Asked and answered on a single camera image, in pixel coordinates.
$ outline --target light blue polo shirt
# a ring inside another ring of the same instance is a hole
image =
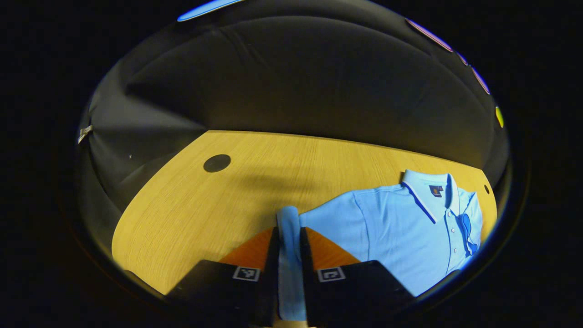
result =
[[[407,170],[401,184],[355,190],[298,215],[278,212],[279,313],[306,320],[300,227],[310,227],[360,261],[378,260],[419,296],[468,263],[480,246],[482,212],[476,193],[450,174]]]

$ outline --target black circular hole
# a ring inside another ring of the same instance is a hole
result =
[[[203,168],[207,172],[218,172],[231,164],[231,157],[225,154],[215,155],[206,160]]]

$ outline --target wood grain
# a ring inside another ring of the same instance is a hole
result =
[[[205,161],[231,157],[208,173]],[[336,139],[265,132],[208,131],[157,172],[123,213],[113,256],[166,294],[201,259],[218,261],[293,205],[307,212],[350,190],[398,184],[405,169],[450,173],[477,191],[482,238],[496,221],[496,202],[484,173],[419,153]]]

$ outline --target black fabric backdrop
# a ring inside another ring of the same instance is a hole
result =
[[[14,78],[6,132],[17,143],[5,159],[10,220],[6,326],[172,326],[155,310],[111,283],[66,233],[67,202],[54,182],[72,182],[78,108],[134,45],[195,2],[28,6],[10,11]],[[503,110],[524,118],[533,157],[529,202],[502,254],[467,288],[412,322],[449,327],[528,324],[578,326],[575,176],[578,59],[569,49],[577,8],[479,7],[469,3],[390,4],[446,40],[479,67]],[[69,193],[75,193],[71,186]]]
[[[83,216],[109,248],[117,212],[206,130],[390,146],[479,168],[496,186],[508,142],[495,105],[457,54],[382,6],[241,2],[170,23],[90,95],[79,126],[93,126],[80,146]]]

